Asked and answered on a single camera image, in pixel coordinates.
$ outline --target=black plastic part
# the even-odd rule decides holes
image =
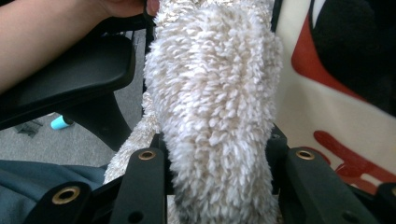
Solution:
[[[396,223],[396,183],[379,185],[375,195],[351,186],[349,188],[380,223]]]
[[[114,151],[120,149],[132,132],[114,92],[57,112],[88,129]]]
[[[87,210],[87,215],[94,214],[92,224],[108,223],[110,221],[114,203],[120,192],[122,179],[123,176],[120,176],[92,192],[92,199]]]
[[[288,150],[288,138],[277,126],[275,126],[271,132],[271,138],[267,141],[267,147],[265,149],[265,156],[273,177],[273,194],[279,193],[279,181],[275,176],[282,170],[279,166],[281,165],[282,159],[286,157]]]
[[[314,159],[300,158],[301,150]],[[279,206],[285,223],[378,223],[317,152],[292,148],[284,167]]]
[[[166,223],[164,173],[164,155],[158,148],[137,150],[129,160],[110,223]]]
[[[77,188],[76,199],[68,203],[55,204],[53,198],[63,189]],[[73,191],[66,190],[59,195],[60,199],[67,199],[73,195]],[[85,224],[90,222],[86,207],[91,198],[91,188],[85,183],[68,182],[48,191],[37,203],[35,208],[25,219],[24,224]]]
[[[280,9],[282,8],[283,0],[275,0],[273,8],[273,17],[271,19],[271,31],[275,32],[277,22],[279,21]]]
[[[165,193],[166,195],[174,195],[175,191],[172,184],[173,174],[170,170],[171,162],[169,161],[169,151],[163,141],[163,133],[156,133],[151,141],[150,147],[158,148],[165,157]]]

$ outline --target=brass screw insert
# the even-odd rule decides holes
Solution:
[[[315,155],[312,152],[306,150],[298,150],[296,155],[306,161],[312,161],[315,158]]]
[[[142,161],[148,161],[155,157],[155,152],[153,151],[144,151],[139,154],[139,159]]]
[[[53,197],[52,202],[55,204],[70,203],[75,200],[79,195],[79,187],[71,186],[59,190]]]

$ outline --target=chair armrest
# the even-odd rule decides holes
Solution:
[[[133,78],[130,39],[84,39],[0,96],[0,130],[113,92]]]

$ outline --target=dark gray fabric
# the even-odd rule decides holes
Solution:
[[[32,161],[0,161],[0,223],[20,224],[51,188],[69,181],[102,186],[104,168]]]

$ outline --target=white fluffy plush toy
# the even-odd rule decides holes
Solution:
[[[265,147],[281,44],[274,0],[162,0],[145,77],[181,223],[275,223]]]
[[[104,184],[124,175],[132,154],[138,149],[149,147],[154,134],[160,132],[160,124],[153,110],[151,96],[148,92],[143,93],[142,101],[143,118],[137,123],[134,131],[111,159],[105,172]]]

